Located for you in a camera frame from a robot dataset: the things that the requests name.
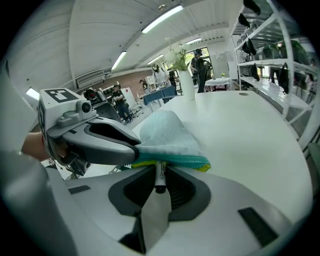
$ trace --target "white table with items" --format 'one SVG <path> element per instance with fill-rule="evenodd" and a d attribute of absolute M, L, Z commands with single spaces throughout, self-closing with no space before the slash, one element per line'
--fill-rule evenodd
<path fill-rule="evenodd" d="M 223 78 L 216 78 L 216 79 L 210 79 L 205 81 L 205 88 L 208 87 L 215 87 L 216 89 L 222 88 L 226 85 L 227 91 L 234 91 L 234 83 L 232 82 L 231 77 L 223 77 Z"/>
<path fill-rule="evenodd" d="M 192 101 L 179 96 L 159 110 L 175 112 L 192 133 L 211 163 L 207 174 L 246 186 L 294 224 L 313 202 L 305 157 L 272 106 L 253 91 L 239 93 L 199 93 Z M 142 125 L 133 129 L 138 137 Z"/>

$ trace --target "white vase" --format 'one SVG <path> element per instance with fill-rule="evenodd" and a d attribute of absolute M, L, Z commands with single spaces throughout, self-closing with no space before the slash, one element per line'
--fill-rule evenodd
<path fill-rule="evenodd" d="M 190 75 L 190 72 L 179 70 L 180 85 L 183 92 L 183 97 L 187 101 L 193 101 L 195 99 L 195 86 Z"/>

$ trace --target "fluorescent light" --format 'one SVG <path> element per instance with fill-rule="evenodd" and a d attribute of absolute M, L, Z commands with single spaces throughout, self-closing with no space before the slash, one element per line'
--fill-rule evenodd
<path fill-rule="evenodd" d="M 168 11 L 161 14 L 158 18 L 156 18 L 154 21 L 152 21 L 148 26 L 146 26 L 144 29 L 141 30 L 142 33 L 146 34 L 151 29 L 153 29 L 156 25 L 158 25 L 160 22 L 163 22 L 165 19 L 169 18 L 170 16 L 176 14 L 177 12 L 180 12 L 184 8 L 179 4 L 176 7 L 169 9 Z"/>
<path fill-rule="evenodd" d="M 191 40 L 191 41 L 189 41 L 189 42 L 186 42 L 186 44 L 192 44 L 192 43 L 195 43 L 195 42 L 198 42 L 198 41 L 201 41 L 202 39 L 201 39 L 201 37 L 199 37 L 199 38 L 197 38 L 197 39 L 194 39 L 194 40 Z"/>
<path fill-rule="evenodd" d="M 111 70 L 114 70 L 117 65 L 119 64 L 119 62 L 121 61 L 121 59 L 126 55 L 126 51 L 121 52 L 120 56 L 118 57 L 118 59 L 116 60 L 116 62 L 113 64 Z"/>
<path fill-rule="evenodd" d="M 29 88 L 29 90 L 25 94 L 34 98 L 37 101 L 39 100 L 39 96 L 40 96 L 39 92 L 35 91 L 31 87 Z"/>
<path fill-rule="evenodd" d="M 163 56 L 164 56 L 163 54 L 159 55 L 158 57 L 156 57 L 156 58 L 154 58 L 153 60 L 151 60 L 150 62 L 148 62 L 147 65 L 155 62 L 156 60 L 158 60 L 159 58 L 162 58 Z"/>

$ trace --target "blue tablecloth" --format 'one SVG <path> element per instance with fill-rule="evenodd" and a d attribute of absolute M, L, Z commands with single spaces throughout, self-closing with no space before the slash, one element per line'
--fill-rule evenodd
<path fill-rule="evenodd" d="M 148 105 L 148 103 L 150 103 L 150 102 L 162 99 L 163 97 L 174 96 L 174 95 L 176 95 L 175 87 L 170 85 L 166 88 L 156 90 L 152 93 L 145 95 L 143 97 L 143 103 L 144 103 L 144 105 Z"/>

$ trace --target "white ceiling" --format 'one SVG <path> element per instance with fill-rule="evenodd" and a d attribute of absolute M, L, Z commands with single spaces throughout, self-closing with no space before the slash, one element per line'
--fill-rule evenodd
<path fill-rule="evenodd" d="M 141 29 L 162 12 L 184 9 L 147 34 Z M 24 95 L 35 89 L 67 86 L 85 73 L 143 68 L 170 44 L 201 37 L 221 41 L 235 21 L 242 0 L 47 0 L 25 22 L 7 52 L 11 80 Z"/>

